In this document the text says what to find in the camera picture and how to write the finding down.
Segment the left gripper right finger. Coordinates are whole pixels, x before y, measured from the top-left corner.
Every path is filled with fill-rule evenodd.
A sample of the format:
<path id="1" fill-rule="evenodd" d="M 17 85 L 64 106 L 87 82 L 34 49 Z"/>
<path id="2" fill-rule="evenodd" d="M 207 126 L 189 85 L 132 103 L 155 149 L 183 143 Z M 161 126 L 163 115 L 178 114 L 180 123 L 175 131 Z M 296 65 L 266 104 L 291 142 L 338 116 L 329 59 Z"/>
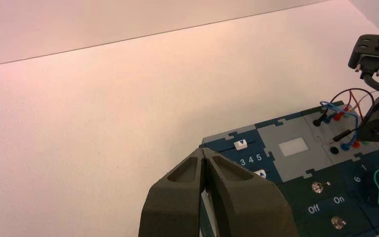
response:
<path id="1" fill-rule="evenodd" d="M 279 188 L 209 148 L 205 184 L 219 237 L 297 237 L 293 211 Z"/>

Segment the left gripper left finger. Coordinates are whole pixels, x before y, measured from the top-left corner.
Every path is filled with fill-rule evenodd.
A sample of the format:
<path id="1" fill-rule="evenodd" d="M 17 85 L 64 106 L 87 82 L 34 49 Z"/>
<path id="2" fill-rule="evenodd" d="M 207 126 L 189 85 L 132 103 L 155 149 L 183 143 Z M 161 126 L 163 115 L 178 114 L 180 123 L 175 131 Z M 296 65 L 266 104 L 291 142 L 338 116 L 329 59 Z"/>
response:
<path id="1" fill-rule="evenodd" d="M 204 159 L 202 149 L 195 149 L 151 186 L 141 212 L 139 236 L 199 236 Z"/>

